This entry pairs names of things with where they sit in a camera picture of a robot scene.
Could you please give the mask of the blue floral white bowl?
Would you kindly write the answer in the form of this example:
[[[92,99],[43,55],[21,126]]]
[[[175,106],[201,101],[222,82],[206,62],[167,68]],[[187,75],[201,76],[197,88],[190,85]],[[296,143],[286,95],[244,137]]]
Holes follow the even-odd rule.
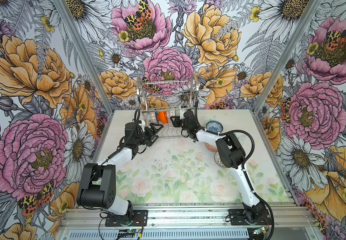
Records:
[[[218,134],[218,133],[222,133],[224,128],[223,128],[223,125],[218,121],[209,121],[206,124],[206,129],[210,132],[214,132]]]

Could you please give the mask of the plain orange bowl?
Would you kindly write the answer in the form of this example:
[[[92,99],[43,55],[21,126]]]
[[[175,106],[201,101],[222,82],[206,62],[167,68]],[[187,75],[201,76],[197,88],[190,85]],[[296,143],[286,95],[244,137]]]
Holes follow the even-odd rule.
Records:
[[[167,112],[158,112],[158,120],[163,124],[168,124],[169,118]]]

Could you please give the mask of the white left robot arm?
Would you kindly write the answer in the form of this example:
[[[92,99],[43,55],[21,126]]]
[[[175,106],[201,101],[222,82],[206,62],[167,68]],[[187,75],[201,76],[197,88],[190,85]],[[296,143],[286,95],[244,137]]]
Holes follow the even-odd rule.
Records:
[[[116,175],[123,165],[139,152],[139,146],[152,146],[163,125],[150,123],[141,127],[139,121],[125,125],[125,136],[118,149],[101,164],[86,164],[82,171],[76,202],[89,210],[101,209],[126,221],[133,219],[133,205],[117,196]]]

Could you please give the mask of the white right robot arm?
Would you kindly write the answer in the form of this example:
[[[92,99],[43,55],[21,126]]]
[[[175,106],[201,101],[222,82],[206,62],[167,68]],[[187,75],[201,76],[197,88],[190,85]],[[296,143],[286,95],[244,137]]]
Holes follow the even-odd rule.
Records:
[[[187,137],[193,141],[217,147],[222,164],[231,169],[240,188],[244,207],[243,220],[249,225],[258,224],[260,220],[264,220],[266,224],[273,224],[273,211],[270,205],[258,195],[246,168],[246,163],[255,150],[253,137],[243,130],[220,133],[206,129],[199,123],[197,112],[186,111],[182,117],[174,116],[170,119],[175,128],[186,131]],[[236,134],[243,134],[249,138],[251,149],[248,153],[245,152]]]

